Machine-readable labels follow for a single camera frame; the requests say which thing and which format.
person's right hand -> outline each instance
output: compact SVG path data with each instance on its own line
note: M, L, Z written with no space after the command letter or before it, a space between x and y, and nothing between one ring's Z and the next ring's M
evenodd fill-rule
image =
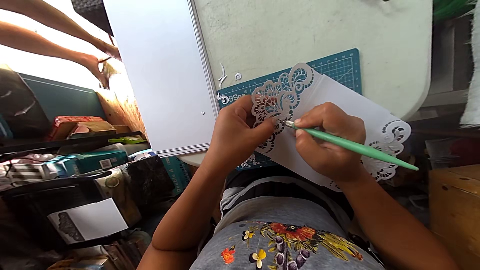
M346 114L331 102L315 106L294 123L299 128L320 127L321 130L335 136L361 144L365 142L363 120ZM317 138L314 139L301 129L295 132L295 136L297 151L307 164L337 183L353 181L364 170L360 164L360 154Z

wooden box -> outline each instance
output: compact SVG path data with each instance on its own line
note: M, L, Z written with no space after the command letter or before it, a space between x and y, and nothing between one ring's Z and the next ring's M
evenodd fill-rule
M430 171L430 226L464 270L480 266L480 165Z

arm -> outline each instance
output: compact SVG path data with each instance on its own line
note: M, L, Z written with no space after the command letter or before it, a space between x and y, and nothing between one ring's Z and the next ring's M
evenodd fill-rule
M255 128L246 124L251 109L251 96L243 96L220 111L202 164L162 218L138 270L181 270L194 262L225 177L273 133L273 120Z
M364 123L333 103L316 106L295 121L297 127L365 142ZM400 269L457 270L445 247L407 210L390 197L360 164L360 155L328 142L317 143L297 130L297 151L317 172L335 180L353 207L375 248Z
M0 9L23 14L48 27L83 39L102 52L120 60L116 47L92 36L67 15L42 0L0 0Z
M0 44L26 52L58 57L78 63L86 67L97 77L103 87L108 87L106 75L102 74L98 69L97 57L59 46L28 29L0 21Z

white wall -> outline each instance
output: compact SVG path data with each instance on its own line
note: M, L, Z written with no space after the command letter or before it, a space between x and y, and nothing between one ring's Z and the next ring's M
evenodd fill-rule
M65 13L91 35L110 43L108 34L77 14L73 10L70 0L44 1ZM49 28L24 15L0 10L0 21L36 31L46 39L67 49L93 54L100 59L104 59L108 56L86 41ZM108 62L123 73L121 75L122 77L125 76L122 80L123 82L128 81L123 64L120 61L111 59ZM41 56L0 45L0 63L6 63L16 72L28 75L43 77L45 79L87 87L90 89L98 89L99 87L99 81L97 78L95 78L86 68L68 60Z

wooden shelf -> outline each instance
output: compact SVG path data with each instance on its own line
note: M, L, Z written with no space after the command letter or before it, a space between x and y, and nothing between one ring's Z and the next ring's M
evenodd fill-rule
M67 139L67 140L60 140L60 141L34 142L34 143L18 144L18 145L11 145L11 146L3 146L3 147L0 147L0 154L10 154L10 153L23 152L23 151L29 151L29 150L57 148L62 146L77 145L77 144L91 143L91 142L97 142L97 141L107 141L113 138L120 138L120 137L134 136L134 135L142 135L142 132L134 131L134 132L119 133L119 134L109 134L109 135L77 138L77 139Z

